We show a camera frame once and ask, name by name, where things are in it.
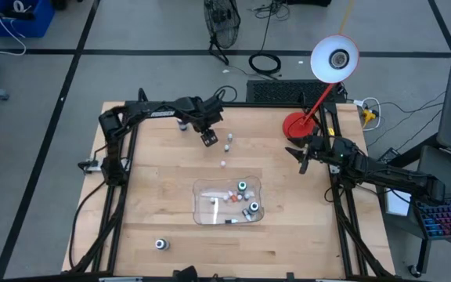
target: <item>blue bin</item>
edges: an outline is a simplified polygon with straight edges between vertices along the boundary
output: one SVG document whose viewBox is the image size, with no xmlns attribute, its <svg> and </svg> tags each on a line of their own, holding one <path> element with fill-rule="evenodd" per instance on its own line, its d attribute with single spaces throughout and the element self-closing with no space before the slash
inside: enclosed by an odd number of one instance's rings
<svg viewBox="0 0 451 282">
<path fill-rule="evenodd" d="M 11 20 L 2 18 L 6 28 L 19 37 L 19 34 L 26 38 L 41 38 L 45 36 L 50 23 L 52 22 L 55 10 L 50 0 L 20 0 L 24 7 L 32 5 L 34 20 Z M 0 0 L 0 12 L 8 7 L 13 7 L 13 1 Z M 0 37 L 11 36 L 0 23 Z"/>
</svg>

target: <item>clear plastic container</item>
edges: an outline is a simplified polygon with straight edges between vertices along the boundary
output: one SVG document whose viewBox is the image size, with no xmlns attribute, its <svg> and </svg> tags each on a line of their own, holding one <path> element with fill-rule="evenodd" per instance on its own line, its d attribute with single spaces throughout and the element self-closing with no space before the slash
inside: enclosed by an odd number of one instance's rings
<svg viewBox="0 0 451 282">
<path fill-rule="evenodd" d="M 247 184 L 243 193 L 238 189 L 241 182 Z M 261 189 L 260 179 L 255 176 L 244 179 L 198 179 L 193 188 L 194 221 L 202 225 L 257 222 L 264 217 Z M 241 195 L 241 200 L 237 200 L 238 195 Z"/>
</svg>

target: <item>wooden tabletop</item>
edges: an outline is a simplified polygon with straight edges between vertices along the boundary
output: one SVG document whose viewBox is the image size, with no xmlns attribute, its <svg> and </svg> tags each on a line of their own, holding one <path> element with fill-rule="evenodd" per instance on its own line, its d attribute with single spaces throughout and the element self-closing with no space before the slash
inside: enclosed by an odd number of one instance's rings
<svg viewBox="0 0 451 282">
<path fill-rule="evenodd" d="M 105 103 L 103 110 L 119 104 Z M 337 110 L 342 135 L 366 151 L 356 106 L 341 104 Z M 173 118 L 144 121 L 135 146 L 114 274 L 168 277 L 174 269 L 194 265 L 201 277 L 217 273 L 220 277 L 284 278 L 293 272 L 297 278 L 345 278 L 334 206 L 323 199 L 330 187 L 327 166 L 312 161 L 305 175 L 300 175 L 299 164 L 284 149 L 290 144 L 281 125 L 293 111 L 225 108 L 224 121 L 212 126 L 219 142 L 208 148 L 191 128 L 181 132 Z M 234 137 L 230 152 L 225 153 L 229 133 Z M 103 144 L 98 128 L 93 148 Z M 221 161 L 226 162 L 225 168 L 220 167 Z M 218 226 L 194 222 L 196 180 L 249 175 L 262 182 L 265 215 L 260 222 Z M 102 180 L 100 173 L 87 175 L 81 199 Z M 377 197 L 357 189 L 353 193 L 363 240 L 384 268 L 394 273 Z M 98 234 L 105 195 L 106 189 L 100 190 L 79 215 L 75 262 Z M 167 251 L 154 247 L 158 238 L 170 242 Z M 353 272 L 358 273 L 349 236 L 348 242 Z M 110 240 L 104 247 L 105 267 Z M 65 259 L 63 269 L 69 268 Z"/>
</svg>

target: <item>gray floor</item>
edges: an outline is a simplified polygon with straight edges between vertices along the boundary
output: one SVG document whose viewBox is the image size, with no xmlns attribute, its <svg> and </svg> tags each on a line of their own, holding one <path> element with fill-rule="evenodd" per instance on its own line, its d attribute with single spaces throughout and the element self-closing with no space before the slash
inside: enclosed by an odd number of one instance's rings
<svg viewBox="0 0 451 282">
<path fill-rule="evenodd" d="M 239 2 L 240 35 L 231 49 L 255 50 L 262 44 L 265 20 L 247 11 L 269 1 Z M 58 12 L 41 39 L 25 39 L 32 49 L 75 49 L 93 0 L 70 2 Z M 451 2 L 437 1 L 451 33 Z M 346 1 L 334 0 L 324 9 L 291 7 L 290 19 L 272 22 L 265 49 L 311 50 L 335 34 Z M 345 33 L 360 50 L 374 52 L 449 52 L 427 0 L 358 0 Z M 201 0 L 102 0 L 86 49 L 171 50 L 207 48 Z M 0 48 L 18 48 L 0 39 Z M 45 130 L 64 83 L 72 56 L 0 55 L 0 88 L 10 100 L 0 101 L 0 254 L 27 185 Z M 247 56 L 231 56 L 231 64 L 249 70 Z M 310 79 L 309 57 L 282 56 L 283 79 Z M 413 109 L 445 90 L 451 59 L 362 58 L 345 82 L 349 97 L 369 96 Z M 150 99 L 209 96 L 221 85 L 233 85 L 245 100 L 248 77 L 211 56 L 94 56 L 81 57 L 52 145 L 29 207 L 5 277 L 58 273 L 70 234 L 70 224 L 83 181 L 76 163 L 91 149 L 97 117 L 104 101 L 135 99 L 143 87 Z M 369 148 L 379 157 L 398 147 L 436 109 L 414 114 Z M 405 117 L 383 106 L 385 123 L 365 134 L 368 143 Z M 401 151 L 436 132 L 438 119 Z M 420 240 L 387 226 L 396 272 L 412 278 L 406 266 L 415 263 Z M 451 244 L 435 242 L 425 280 L 451 280 Z"/>
</svg>

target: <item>black keyboard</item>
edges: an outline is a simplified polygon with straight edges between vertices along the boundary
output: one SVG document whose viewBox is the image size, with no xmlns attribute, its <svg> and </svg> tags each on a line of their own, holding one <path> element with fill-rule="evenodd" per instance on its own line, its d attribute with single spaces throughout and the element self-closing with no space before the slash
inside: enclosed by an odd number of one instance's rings
<svg viewBox="0 0 451 282">
<path fill-rule="evenodd" d="M 304 93 L 306 103 L 311 107 L 327 86 L 328 84 L 318 80 L 248 81 L 247 102 L 299 104 L 301 94 Z M 345 103 L 342 89 L 342 85 L 336 85 L 325 102 Z"/>
<path fill-rule="evenodd" d="M 445 204 L 437 207 L 420 202 L 417 202 L 417 206 L 424 211 L 417 211 L 417 217 L 420 219 L 424 234 L 427 235 L 428 239 L 451 239 L 451 198 L 445 199 Z"/>
</svg>

